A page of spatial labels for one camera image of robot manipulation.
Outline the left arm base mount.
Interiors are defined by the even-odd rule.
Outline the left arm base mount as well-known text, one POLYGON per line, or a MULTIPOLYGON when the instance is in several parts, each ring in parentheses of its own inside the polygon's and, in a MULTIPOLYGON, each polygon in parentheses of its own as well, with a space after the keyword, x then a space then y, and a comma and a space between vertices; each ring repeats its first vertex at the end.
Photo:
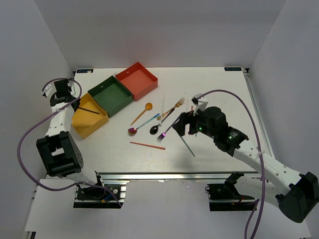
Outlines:
POLYGON ((120 209, 126 196, 126 183, 119 181, 98 182, 105 189, 78 186, 73 208, 76 209, 120 209))

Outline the silver teal-handled fork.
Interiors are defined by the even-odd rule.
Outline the silver teal-handled fork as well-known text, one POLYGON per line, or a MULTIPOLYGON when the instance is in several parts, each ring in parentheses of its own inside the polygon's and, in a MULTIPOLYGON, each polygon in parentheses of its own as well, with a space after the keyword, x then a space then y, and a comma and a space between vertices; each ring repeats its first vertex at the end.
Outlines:
POLYGON ((89 113, 100 115, 99 112, 92 111, 92 110, 89 110, 89 109, 85 109, 85 108, 82 108, 82 107, 78 107, 78 110, 83 110, 83 111, 86 111, 86 112, 89 112, 89 113))

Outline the purple fork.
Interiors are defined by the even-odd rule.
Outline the purple fork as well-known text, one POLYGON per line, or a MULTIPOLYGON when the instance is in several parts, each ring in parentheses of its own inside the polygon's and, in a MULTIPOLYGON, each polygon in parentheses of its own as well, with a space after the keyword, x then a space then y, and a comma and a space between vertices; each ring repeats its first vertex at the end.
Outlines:
POLYGON ((165 138, 165 136, 166 136, 166 134, 168 133, 168 131, 172 128, 172 126, 173 126, 175 123, 177 123, 177 121, 179 120, 179 118, 180 118, 180 117, 177 117, 176 120, 168 127, 168 129, 167 129, 166 131, 164 131, 163 133, 161 133, 161 134, 157 137, 157 141, 158 141, 158 142, 161 142, 161 141, 165 138))

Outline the gold fork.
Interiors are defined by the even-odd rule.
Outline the gold fork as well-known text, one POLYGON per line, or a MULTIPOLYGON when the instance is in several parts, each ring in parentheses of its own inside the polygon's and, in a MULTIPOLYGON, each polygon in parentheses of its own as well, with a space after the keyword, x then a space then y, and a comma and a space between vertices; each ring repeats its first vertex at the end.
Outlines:
POLYGON ((185 98, 181 98, 170 110, 162 114, 162 117, 165 117, 168 113, 170 113, 173 109, 180 107, 183 105, 185 98))

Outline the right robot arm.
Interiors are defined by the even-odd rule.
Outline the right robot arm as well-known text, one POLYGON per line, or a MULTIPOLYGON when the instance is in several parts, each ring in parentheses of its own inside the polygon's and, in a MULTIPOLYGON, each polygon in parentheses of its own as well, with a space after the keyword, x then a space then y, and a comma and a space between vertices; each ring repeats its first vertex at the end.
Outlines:
POLYGON ((221 151, 244 162, 267 179, 263 186, 260 180, 252 179, 244 173, 233 172, 224 182, 212 187, 213 200, 235 199, 250 196, 260 199, 265 193, 265 201, 279 208, 295 223, 301 223, 319 202, 318 178, 308 172, 302 174, 283 165, 267 153, 262 153, 247 135, 228 125, 225 114, 218 107, 181 113, 173 124, 179 136, 202 133, 213 139, 221 151))

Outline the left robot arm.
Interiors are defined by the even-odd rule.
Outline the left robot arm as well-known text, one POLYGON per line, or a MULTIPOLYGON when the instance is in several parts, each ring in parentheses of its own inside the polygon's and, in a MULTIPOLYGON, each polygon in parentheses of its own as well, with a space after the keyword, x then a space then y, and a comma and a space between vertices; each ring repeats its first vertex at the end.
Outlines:
POLYGON ((84 167, 82 154, 70 133, 72 117, 80 103, 72 94, 74 79, 58 78, 53 82, 55 92, 50 98, 53 116, 48 131, 37 140, 36 147, 49 176, 83 183, 88 193, 99 199, 105 194, 103 180, 96 171, 84 167))

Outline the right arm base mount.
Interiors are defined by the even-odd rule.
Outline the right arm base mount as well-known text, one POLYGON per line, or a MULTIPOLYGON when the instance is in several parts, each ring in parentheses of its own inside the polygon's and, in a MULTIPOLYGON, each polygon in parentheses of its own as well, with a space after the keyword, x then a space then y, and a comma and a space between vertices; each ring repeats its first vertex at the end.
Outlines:
POLYGON ((212 183, 205 187, 211 212, 234 212, 253 210, 256 199, 241 195, 235 189, 235 183, 244 173, 234 172, 223 183, 212 183))

